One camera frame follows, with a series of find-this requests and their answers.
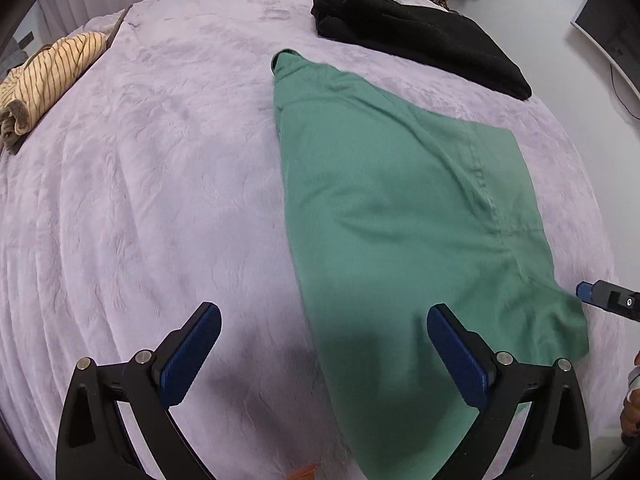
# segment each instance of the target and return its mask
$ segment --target black towel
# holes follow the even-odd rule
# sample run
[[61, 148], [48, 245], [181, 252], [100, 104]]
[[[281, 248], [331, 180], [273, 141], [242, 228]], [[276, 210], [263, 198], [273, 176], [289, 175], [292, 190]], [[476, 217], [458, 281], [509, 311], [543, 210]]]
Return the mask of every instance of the black towel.
[[531, 97], [517, 65], [464, 16], [394, 0], [314, 0], [311, 14], [325, 38], [435, 66], [516, 99]]

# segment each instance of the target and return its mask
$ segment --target bedspread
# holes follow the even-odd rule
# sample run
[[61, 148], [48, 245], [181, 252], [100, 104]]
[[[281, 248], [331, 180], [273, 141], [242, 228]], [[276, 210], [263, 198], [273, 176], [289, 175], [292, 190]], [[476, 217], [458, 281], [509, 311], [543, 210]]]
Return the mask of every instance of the bedspread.
[[[20, 152], [0, 157], [0, 410], [43, 479], [54, 477], [78, 358], [108, 364], [155, 348], [201, 301], [220, 306], [223, 331], [172, 413], [212, 473], [276, 480], [320, 462], [326, 478], [362, 477], [337, 431], [287, 244], [270, 70], [282, 48], [427, 110], [510, 129], [559, 285], [615, 281], [583, 164], [540, 99], [318, 38], [311, 3], [136, 4]], [[624, 368], [609, 366], [624, 332], [585, 309], [591, 350], [578, 374], [595, 437], [624, 395]]]

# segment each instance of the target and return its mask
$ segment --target yellow striped cloth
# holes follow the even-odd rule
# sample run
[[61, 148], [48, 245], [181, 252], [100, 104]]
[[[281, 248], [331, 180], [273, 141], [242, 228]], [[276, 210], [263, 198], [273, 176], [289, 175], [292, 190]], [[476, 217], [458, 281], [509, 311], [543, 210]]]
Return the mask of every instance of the yellow striped cloth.
[[46, 45], [0, 83], [0, 150], [12, 148], [107, 48], [101, 32]]

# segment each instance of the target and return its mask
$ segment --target orange object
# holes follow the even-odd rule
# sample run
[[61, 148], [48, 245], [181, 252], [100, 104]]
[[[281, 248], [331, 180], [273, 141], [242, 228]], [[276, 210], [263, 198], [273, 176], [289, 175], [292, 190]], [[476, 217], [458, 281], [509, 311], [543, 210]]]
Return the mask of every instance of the orange object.
[[316, 478], [314, 473], [319, 467], [320, 464], [301, 467], [300, 469], [296, 469], [293, 473], [290, 473], [286, 480], [314, 480]]

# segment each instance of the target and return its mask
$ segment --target green garment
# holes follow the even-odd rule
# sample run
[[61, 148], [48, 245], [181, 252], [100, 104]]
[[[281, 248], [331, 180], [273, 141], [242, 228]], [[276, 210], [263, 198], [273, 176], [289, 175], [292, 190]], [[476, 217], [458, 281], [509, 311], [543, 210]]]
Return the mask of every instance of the green garment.
[[446, 303], [494, 351], [588, 350], [508, 130], [418, 108], [363, 78], [274, 58], [287, 233], [332, 407], [369, 480], [429, 479], [477, 410], [424, 330]]

